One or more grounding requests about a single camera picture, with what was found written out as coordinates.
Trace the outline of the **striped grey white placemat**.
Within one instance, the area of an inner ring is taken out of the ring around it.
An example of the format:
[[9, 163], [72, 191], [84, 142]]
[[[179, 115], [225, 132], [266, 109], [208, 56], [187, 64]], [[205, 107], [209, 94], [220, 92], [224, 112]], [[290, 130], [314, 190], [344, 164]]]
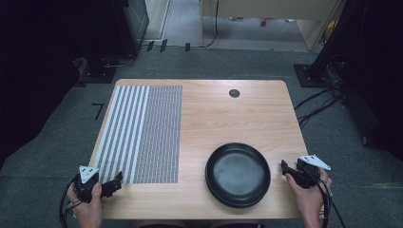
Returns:
[[100, 181], [176, 183], [181, 120], [180, 85], [117, 86], [95, 159]]

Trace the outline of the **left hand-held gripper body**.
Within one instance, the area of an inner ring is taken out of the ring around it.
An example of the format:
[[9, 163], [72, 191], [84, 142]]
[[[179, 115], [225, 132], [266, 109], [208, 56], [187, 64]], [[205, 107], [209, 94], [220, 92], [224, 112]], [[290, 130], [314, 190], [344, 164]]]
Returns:
[[78, 199], [90, 203], [92, 199], [93, 186], [99, 181], [99, 168], [90, 166], [79, 166], [79, 177], [75, 182]]

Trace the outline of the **light wooden desk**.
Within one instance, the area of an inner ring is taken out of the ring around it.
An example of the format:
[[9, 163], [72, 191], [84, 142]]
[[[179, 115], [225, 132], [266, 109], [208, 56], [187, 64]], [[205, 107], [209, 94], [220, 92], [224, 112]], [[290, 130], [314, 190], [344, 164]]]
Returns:
[[201, 0], [200, 44], [207, 16], [294, 19], [308, 50], [313, 50], [346, 0]]

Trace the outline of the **dark curtain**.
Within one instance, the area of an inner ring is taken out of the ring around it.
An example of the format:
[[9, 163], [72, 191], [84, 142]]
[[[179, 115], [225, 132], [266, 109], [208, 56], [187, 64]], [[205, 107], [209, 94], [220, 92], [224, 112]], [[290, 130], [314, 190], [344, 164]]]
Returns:
[[403, 0], [346, 0], [311, 71], [337, 62], [364, 143], [403, 161]]
[[73, 61], [103, 65], [95, 45], [111, 0], [0, 0], [0, 169], [34, 139], [77, 83]]

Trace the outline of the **person's left hand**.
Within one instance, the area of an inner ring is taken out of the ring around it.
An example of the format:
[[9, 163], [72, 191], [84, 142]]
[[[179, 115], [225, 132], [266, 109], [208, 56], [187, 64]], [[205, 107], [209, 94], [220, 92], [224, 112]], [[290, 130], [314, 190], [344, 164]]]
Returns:
[[73, 203], [73, 212], [80, 221], [99, 221], [103, 219], [103, 205], [101, 202], [102, 186], [97, 182], [92, 190], [90, 202], [80, 202], [76, 193], [75, 183], [67, 190], [67, 198]]

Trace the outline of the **black stand base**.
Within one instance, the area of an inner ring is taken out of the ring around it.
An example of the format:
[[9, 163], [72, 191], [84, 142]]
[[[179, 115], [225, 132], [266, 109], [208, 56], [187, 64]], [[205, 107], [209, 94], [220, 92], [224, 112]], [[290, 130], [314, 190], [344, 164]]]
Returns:
[[87, 84], [110, 84], [114, 78], [116, 68], [105, 67], [89, 62], [82, 57], [74, 60], [73, 65], [80, 73], [76, 86], [84, 87]]
[[301, 87], [331, 87], [328, 73], [313, 65], [295, 64], [294, 70]]

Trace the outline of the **yellow object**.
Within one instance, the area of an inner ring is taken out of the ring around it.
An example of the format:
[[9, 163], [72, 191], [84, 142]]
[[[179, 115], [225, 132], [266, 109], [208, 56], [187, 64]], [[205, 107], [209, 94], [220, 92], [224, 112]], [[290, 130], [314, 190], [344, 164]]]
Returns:
[[326, 27], [326, 29], [324, 30], [323, 34], [322, 34], [322, 38], [321, 38], [321, 42], [322, 43], [326, 43], [330, 36], [332, 35], [332, 33], [334, 32], [335, 28], [337, 25], [337, 20], [332, 20], [328, 26]]

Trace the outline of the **black round plate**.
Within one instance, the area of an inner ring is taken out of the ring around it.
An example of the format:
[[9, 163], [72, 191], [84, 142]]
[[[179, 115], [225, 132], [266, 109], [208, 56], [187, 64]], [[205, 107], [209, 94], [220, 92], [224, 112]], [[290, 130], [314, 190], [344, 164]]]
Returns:
[[231, 142], [217, 148], [206, 162], [206, 184], [271, 183], [267, 160], [254, 147]]
[[259, 203], [270, 188], [269, 182], [214, 184], [207, 183], [212, 196], [221, 204], [231, 208], [248, 208]]

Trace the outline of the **person's right hand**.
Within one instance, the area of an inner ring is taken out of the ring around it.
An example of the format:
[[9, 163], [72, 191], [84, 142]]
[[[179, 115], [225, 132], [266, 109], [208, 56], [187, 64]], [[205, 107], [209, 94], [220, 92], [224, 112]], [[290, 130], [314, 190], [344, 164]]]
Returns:
[[332, 185], [332, 180], [327, 172], [320, 168], [320, 184], [309, 189], [301, 188], [297, 184], [288, 184], [295, 194], [297, 209], [303, 219], [319, 219], [319, 213], [323, 206], [323, 194], [326, 194], [326, 187]]

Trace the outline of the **dark equipment cabinet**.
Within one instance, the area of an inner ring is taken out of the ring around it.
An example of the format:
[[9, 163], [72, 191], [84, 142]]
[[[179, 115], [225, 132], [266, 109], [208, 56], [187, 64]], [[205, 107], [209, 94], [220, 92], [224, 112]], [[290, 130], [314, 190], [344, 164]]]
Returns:
[[136, 56], [149, 24], [145, 0], [111, 0], [124, 56]]

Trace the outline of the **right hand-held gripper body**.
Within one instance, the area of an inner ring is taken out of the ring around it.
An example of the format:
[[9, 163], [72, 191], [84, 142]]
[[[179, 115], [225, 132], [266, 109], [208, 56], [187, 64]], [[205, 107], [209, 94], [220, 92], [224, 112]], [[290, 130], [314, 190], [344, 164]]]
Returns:
[[320, 178], [320, 168], [331, 170], [331, 166], [316, 155], [300, 156], [297, 159], [297, 171], [300, 173], [297, 184], [305, 189], [315, 186]]

